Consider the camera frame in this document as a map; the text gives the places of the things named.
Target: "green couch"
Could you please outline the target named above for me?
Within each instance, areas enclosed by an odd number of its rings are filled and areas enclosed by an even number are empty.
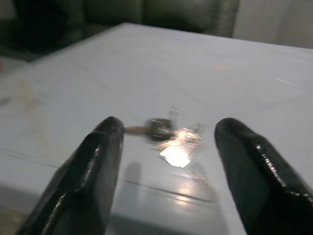
[[[0,55],[33,61],[124,22],[231,37],[239,5],[239,0],[55,1],[67,24],[53,49],[34,53],[13,43],[16,19],[0,21]]]

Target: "white wall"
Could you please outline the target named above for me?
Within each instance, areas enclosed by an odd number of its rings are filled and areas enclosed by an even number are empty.
[[[313,48],[313,0],[291,0],[275,43]]]
[[[240,0],[234,38],[274,43],[291,0]]]
[[[0,0],[0,20],[11,19],[15,16],[12,0]]]

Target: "floor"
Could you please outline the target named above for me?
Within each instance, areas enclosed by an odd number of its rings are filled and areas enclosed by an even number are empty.
[[[0,56],[0,75],[8,71],[15,70],[24,65],[27,65],[27,62],[23,60],[16,60]]]
[[[0,235],[13,235],[27,214],[0,207]]]

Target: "metal key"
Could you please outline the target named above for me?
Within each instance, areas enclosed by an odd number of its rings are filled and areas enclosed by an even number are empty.
[[[153,141],[165,141],[174,136],[172,122],[165,118],[149,119],[145,126],[127,127],[125,133],[147,135]]]

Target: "white table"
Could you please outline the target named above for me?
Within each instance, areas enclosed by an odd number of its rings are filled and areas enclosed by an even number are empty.
[[[141,125],[176,107],[179,127],[206,126],[205,146],[189,167],[210,188],[168,165],[143,138],[126,136],[106,234],[123,234],[115,228],[124,223],[119,216],[165,234],[245,234],[214,127],[225,117],[243,121],[313,187],[312,62],[309,49],[124,24],[3,76],[0,203],[31,210],[55,169],[102,119]]]

